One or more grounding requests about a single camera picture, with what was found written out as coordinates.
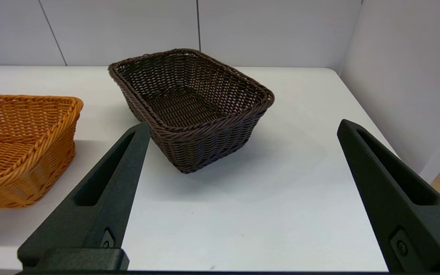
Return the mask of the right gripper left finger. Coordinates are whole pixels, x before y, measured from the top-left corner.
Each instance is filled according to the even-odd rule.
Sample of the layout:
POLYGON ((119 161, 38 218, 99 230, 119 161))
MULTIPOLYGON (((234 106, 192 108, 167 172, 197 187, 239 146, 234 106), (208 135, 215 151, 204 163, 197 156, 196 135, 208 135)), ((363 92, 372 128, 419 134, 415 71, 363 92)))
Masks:
POLYGON ((127 268, 122 243, 150 141, 127 130, 19 247, 23 268, 127 268))

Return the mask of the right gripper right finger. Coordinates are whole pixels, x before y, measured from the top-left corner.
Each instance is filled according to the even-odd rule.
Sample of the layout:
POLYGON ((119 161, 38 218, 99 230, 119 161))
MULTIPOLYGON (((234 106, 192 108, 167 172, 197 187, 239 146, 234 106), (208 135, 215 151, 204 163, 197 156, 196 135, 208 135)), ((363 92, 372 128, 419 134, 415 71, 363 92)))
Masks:
POLYGON ((337 138, 389 273, 440 275, 440 193, 361 125, 337 138))

